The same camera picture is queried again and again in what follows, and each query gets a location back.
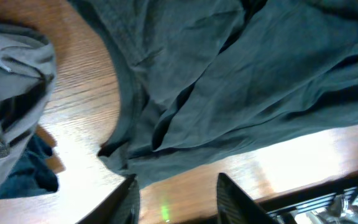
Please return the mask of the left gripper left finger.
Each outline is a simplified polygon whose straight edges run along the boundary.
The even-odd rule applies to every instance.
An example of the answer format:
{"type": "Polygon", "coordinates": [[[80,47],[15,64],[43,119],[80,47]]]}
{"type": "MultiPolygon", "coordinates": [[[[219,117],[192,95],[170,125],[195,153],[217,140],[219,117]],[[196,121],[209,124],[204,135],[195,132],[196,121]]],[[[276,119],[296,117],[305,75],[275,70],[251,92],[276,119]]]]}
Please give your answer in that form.
{"type": "Polygon", "coordinates": [[[139,212],[140,190],[133,174],[78,224],[138,224],[139,212]]]}

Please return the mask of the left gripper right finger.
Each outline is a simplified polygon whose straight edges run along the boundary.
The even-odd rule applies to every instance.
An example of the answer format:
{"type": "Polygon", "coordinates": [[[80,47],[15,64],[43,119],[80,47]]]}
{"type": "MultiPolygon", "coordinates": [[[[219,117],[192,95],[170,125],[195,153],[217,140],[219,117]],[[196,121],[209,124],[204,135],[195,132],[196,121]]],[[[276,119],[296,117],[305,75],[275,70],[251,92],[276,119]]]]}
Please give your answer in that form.
{"type": "Polygon", "coordinates": [[[278,224],[225,173],[218,175],[216,198],[219,224],[278,224]]]}

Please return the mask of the dark green Nike t-shirt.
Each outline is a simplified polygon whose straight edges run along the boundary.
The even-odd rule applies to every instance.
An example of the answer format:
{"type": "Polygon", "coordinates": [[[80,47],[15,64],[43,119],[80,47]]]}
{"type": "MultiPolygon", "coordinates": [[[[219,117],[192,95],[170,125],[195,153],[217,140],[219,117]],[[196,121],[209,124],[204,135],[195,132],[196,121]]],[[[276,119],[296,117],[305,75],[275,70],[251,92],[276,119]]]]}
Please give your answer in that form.
{"type": "Polygon", "coordinates": [[[120,115],[98,157],[141,187],[358,124],[358,1],[73,1],[120,115]]]}

